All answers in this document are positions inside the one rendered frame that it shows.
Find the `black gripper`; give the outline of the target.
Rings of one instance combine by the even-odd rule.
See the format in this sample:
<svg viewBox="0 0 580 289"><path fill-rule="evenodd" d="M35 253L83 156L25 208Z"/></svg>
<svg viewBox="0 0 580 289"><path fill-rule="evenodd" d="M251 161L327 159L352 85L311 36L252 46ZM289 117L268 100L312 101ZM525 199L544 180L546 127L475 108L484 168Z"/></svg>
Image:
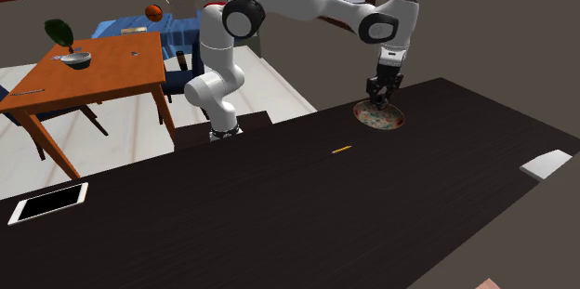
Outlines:
<svg viewBox="0 0 580 289"><path fill-rule="evenodd" d="M386 108L391 104L392 96L399 90L403 74L400 66L378 64L376 77L366 81L366 93L375 108Z"/></svg>

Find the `floral patterned plate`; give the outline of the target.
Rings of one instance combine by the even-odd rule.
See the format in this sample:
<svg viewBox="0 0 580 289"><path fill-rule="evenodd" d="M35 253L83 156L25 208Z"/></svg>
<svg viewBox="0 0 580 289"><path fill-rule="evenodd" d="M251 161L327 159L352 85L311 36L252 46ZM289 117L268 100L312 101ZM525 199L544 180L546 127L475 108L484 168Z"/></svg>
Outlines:
<svg viewBox="0 0 580 289"><path fill-rule="evenodd" d="M358 121L378 130L394 130L404 124L403 113L392 105L378 109L370 100L358 102L353 107L353 113Z"/></svg>

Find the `dark robot stand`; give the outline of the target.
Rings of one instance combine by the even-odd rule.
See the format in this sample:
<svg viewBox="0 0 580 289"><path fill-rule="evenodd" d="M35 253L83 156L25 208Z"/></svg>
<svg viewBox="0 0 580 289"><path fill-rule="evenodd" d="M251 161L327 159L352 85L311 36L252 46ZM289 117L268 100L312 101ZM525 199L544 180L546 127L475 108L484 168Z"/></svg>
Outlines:
<svg viewBox="0 0 580 289"><path fill-rule="evenodd" d="M271 125L271 119L266 111L252 112L237 117L243 132L253 132ZM187 125L176 128L174 151L181 151L210 142L211 124L209 122Z"/></svg>

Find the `dark wooden table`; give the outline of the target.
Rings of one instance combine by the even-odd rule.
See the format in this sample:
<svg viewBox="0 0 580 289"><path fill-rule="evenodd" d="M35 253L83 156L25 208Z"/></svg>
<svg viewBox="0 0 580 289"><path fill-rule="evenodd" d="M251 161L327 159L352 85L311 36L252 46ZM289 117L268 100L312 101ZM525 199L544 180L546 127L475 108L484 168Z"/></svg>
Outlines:
<svg viewBox="0 0 580 289"><path fill-rule="evenodd" d="M521 165L580 152L442 78L394 102L395 130L344 104L89 176L19 224L0 201L0 289L407 289L535 186Z"/></svg>

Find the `white flat block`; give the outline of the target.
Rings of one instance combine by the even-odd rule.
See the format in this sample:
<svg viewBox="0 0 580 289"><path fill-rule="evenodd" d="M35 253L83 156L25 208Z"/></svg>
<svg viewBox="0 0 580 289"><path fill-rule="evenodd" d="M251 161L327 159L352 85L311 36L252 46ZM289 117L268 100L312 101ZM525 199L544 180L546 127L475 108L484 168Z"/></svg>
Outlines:
<svg viewBox="0 0 580 289"><path fill-rule="evenodd" d="M543 181L572 158L571 154L561 150L549 151L521 165L520 171L538 181Z"/></svg>

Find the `dark blue chair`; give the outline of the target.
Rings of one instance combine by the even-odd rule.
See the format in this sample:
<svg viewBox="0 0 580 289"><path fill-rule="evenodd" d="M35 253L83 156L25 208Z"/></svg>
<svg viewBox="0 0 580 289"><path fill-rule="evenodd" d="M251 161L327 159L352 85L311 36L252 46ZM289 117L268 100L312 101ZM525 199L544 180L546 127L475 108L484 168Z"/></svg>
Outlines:
<svg viewBox="0 0 580 289"><path fill-rule="evenodd" d="M0 85L0 102L5 99L8 96L8 91ZM83 115L104 135L104 136L109 136L108 132L104 129L104 127L99 123L99 121L97 120L98 116L93 113L93 111L87 106L87 105L82 105L82 106L77 106L77 107L72 107L72 108L67 108L67 109L62 109L62 110L57 110L57 111L53 111L53 112L43 112L43 113L39 113L37 114L37 118L39 119L39 121L44 122L46 120L49 119L53 119L56 117L59 117L61 115L67 114L67 113L71 113L71 112L77 112L80 111L83 113ZM20 126L20 123L13 117L13 115L9 112L4 112L3 113L4 116L10 120L14 125L16 126ZM46 159L45 156L45 151L43 150L43 148L40 146L40 144L38 144L33 138L33 143L37 149L37 152L39 154L39 157L41 159L41 161L44 161Z"/></svg>
<svg viewBox="0 0 580 289"><path fill-rule="evenodd" d="M193 78L204 74L204 64L200 55L200 43L194 41L191 45L191 67L188 67L185 53L177 51L176 57L178 61L179 71L172 71L165 73L165 83L162 85L164 94L168 101L172 102L174 95L182 95L184 93L184 86Z"/></svg>

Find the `blue bed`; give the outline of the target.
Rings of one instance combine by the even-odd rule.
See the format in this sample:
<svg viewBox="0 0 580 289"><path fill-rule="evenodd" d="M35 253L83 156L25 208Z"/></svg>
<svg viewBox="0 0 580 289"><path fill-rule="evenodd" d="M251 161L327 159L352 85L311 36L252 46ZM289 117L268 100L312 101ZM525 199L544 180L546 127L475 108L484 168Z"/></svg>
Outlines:
<svg viewBox="0 0 580 289"><path fill-rule="evenodd" d="M197 40L202 10L196 0L165 0L167 9L161 21L153 22L144 14L102 21L92 34L92 38L117 36L123 29L146 28L148 32L159 32L164 59L171 59L176 51L191 53Z"/></svg>

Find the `orange wooden table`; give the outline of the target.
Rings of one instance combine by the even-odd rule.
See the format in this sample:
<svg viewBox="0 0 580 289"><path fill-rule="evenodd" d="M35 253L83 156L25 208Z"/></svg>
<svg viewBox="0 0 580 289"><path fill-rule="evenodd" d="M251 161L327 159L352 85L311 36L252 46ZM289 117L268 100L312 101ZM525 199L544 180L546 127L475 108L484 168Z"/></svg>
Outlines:
<svg viewBox="0 0 580 289"><path fill-rule="evenodd" d="M39 121L39 113L150 93L169 136L175 136L162 90L165 64L159 33L75 41L63 20L47 20L45 31L56 45L0 100L0 113L10 113L67 176L80 177Z"/></svg>

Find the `white tablet with black screen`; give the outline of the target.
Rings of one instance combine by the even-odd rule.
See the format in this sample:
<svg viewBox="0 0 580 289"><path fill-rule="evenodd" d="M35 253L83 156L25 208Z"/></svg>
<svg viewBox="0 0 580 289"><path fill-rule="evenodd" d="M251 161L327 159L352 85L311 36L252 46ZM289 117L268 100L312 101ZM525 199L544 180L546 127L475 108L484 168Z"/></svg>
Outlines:
<svg viewBox="0 0 580 289"><path fill-rule="evenodd" d="M86 199L87 189L88 183L84 182L21 200L13 210L7 224L8 226L15 225L82 204Z"/></svg>

